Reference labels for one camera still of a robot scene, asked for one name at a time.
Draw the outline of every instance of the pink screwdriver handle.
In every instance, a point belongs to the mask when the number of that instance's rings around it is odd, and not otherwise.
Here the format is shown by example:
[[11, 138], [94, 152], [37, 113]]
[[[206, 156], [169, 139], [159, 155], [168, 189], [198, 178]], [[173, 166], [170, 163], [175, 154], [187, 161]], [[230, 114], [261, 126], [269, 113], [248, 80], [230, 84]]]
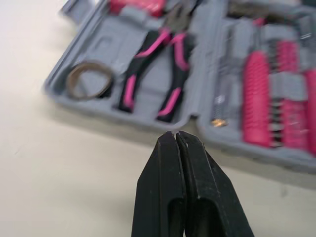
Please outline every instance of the pink screwdriver handle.
[[305, 73], [308, 102], [307, 102], [307, 127], [309, 150], [316, 155], [316, 69], [307, 70]]
[[243, 139], [247, 143], [270, 147], [269, 64], [263, 52], [255, 51], [247, 59], [243, 83]]

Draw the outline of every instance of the pink handle grip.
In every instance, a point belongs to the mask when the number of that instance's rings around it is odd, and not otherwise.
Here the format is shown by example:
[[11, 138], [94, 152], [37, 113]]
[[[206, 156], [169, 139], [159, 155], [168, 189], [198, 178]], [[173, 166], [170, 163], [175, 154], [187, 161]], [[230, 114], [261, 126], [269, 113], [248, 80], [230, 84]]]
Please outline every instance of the pink handle grip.
[[277, 43], [277, 61], [279, 72], [297, 73], [299, 70], [297, 44], [292, 41], [279, 41]]
[[316, 155], [316, 69], [304, 73], [307, 83], [307, 127], [309, 150]]
[[308, 150], [306, 102], [283, 100], [282, 121], [284, 130], [282, 131], [282, 142], [284, 146]]
[[253, 52], [243, 75], [243, 139], [247, 143], [270, 147], [269, 65], [264, 53]]

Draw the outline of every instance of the pink and black pliers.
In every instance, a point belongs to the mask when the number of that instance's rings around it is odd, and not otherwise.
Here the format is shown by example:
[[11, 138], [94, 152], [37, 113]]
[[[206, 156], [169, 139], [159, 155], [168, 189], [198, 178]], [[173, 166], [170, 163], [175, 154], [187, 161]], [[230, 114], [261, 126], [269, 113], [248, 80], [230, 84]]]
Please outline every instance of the pink and black pliers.
[[191, 15], [192, 11], [188, 6], [178, 3], [168, 13], [163, 27], [159, 31], [148, 32], [126, 71], [118, 105], [120, 110], [133, 112], [136, 91], [139, 88], [142, 74], [162, 50], [170, 45], [172, 47], [172, 83], [157, 119], [171, 122], [174, 112], [182, 101], [184, 84], [189, 77], [189, 57], [193, 47], [187, 29]]

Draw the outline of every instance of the screwdriver handle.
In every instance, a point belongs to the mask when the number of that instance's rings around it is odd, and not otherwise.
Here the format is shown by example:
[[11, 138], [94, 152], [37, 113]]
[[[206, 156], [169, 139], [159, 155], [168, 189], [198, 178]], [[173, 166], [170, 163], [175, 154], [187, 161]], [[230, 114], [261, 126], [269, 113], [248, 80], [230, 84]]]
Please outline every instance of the screwdriver handle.
[[277, 61], [279, 72], [298, 73], [299, 56], [295, 42], [280, 40], [277, 42]]
[[307, 83], [307, 127], [309, 150], [316, 155], [316, 68], [304, 72]]
[[243, 74], [243, 140], [270, 147], [269, 132], [269, 64], [261, 51], [252, 52]]

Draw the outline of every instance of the tool kit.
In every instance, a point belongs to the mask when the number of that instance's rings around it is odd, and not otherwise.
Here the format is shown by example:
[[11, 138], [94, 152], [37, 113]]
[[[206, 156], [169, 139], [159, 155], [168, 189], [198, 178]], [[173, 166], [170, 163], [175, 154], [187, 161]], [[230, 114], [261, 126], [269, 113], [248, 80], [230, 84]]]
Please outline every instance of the tool kit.
[[70, 0], [57, 103], [160, 131], [190, 118], [234, 156], [316, 173], [316, 8], [268, 0]]

